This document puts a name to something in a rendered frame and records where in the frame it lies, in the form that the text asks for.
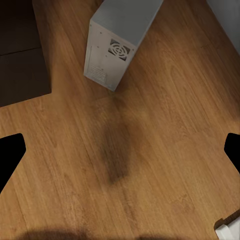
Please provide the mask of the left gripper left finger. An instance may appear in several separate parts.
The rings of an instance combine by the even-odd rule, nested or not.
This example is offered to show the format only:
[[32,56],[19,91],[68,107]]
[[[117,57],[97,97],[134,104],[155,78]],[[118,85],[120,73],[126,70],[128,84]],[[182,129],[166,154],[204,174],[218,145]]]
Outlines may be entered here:
[[0,138],[0,193],[26,152],[21,133]]

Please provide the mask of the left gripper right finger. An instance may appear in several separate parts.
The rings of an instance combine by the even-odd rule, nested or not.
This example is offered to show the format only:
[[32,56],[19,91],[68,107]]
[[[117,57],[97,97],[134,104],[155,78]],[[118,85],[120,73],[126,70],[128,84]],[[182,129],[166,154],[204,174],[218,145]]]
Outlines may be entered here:
[[240,135],[228,133],[224,151],[240,173]]

